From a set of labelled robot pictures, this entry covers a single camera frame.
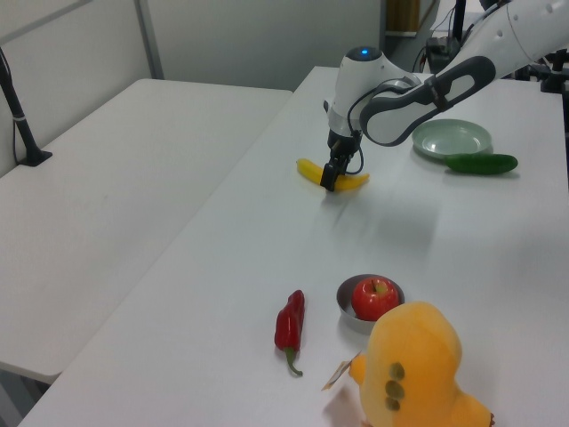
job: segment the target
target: banana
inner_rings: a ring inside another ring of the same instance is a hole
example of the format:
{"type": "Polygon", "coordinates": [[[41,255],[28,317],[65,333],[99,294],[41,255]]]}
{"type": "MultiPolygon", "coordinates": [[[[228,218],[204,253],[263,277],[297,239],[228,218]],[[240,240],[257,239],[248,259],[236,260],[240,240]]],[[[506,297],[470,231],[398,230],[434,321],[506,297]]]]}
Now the banana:
{"type": "MultiPolygon", "coordinates": [[[[299,158],[296,161],[296,168],[306,179],[314,182],[316,185],[320,185],[323,172],[320,166],[312,163],[307,158],[299,158]]],[[[340,175],[336,180],[335,189],[357,189],[367,182],[369,177],[369,173],[364,173],[363,175],[340,175]]]]}

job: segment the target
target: paper tag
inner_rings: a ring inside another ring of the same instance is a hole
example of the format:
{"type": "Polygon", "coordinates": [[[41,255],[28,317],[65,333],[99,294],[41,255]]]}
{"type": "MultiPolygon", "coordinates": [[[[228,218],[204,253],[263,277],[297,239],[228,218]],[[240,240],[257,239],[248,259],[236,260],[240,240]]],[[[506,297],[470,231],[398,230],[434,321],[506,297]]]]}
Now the paper tag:
{"type": "Polygon", "coordinates": [[[338,369],[336,369],[336,372],[333,373],[332,377],[328,380],[328,382],[325,384],[325,386],[322,388],[321,391],[324,390],[329,390],[332,388],[332,386],[340,379],[340,377],[344,374],[344,372],[346,372],[348,370],[348,368],[351,366],[352,364],[352,360],[350,361],[343,361],[340,363],[340,365],[338,366],[338,369]]]}

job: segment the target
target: apple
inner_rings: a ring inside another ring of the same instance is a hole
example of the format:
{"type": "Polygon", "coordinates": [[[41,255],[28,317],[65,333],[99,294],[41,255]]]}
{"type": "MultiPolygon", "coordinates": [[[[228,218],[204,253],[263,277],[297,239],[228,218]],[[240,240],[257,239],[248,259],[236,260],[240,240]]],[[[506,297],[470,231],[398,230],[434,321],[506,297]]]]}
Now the apple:
{"type": "Polygon", "coordinates": [[[357,283],[352,307],[357,318],[375,321],[399,305],[399,292],[388,278],[370,276],[357,283]]]}

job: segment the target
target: white table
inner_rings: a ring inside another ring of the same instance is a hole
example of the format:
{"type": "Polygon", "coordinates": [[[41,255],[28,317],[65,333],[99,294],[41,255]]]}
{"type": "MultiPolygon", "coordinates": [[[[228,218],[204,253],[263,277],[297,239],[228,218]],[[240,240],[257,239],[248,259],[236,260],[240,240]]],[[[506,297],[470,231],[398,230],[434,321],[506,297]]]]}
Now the white table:
{"type": "Polygon", "coordinates": [[[358,426],[344,377],[364,335],[340,321],[337,286],[374,272],[434,303],[463,343],[461,387],[500,426],[565,425],[569,206],[561,100],[499,81],[445,114],[485,126],[514,173],[448,173],[364,142],[371,180],[325,194],[295,170],[328,155],[315,68],[264,134],[132,290],[22,427],[358,426]],[[287,372],[275,319],[300,288],[302,347],[287,372]]]}
{"type": "Polygon", "coordinates": [[[0,180],[0,368],[51,383],[291,96],[140,80],[0,180]]]}

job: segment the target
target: chili pepper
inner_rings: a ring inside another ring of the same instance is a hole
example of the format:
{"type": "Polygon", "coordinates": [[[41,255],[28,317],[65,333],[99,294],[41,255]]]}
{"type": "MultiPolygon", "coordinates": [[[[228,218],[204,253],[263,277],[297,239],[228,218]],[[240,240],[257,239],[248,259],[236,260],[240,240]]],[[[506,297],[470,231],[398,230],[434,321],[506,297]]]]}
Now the chili pepper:
{"type": "Polygon", "coordinates": [[[296,375],[302,376],[293,361],[296,352],[301,349],[302,322],[304,322],[304,294],[294,291],[288,297],[288,303],[278,312],[276,317],[275,345],[284,351],[286,363],[296,375]]]}

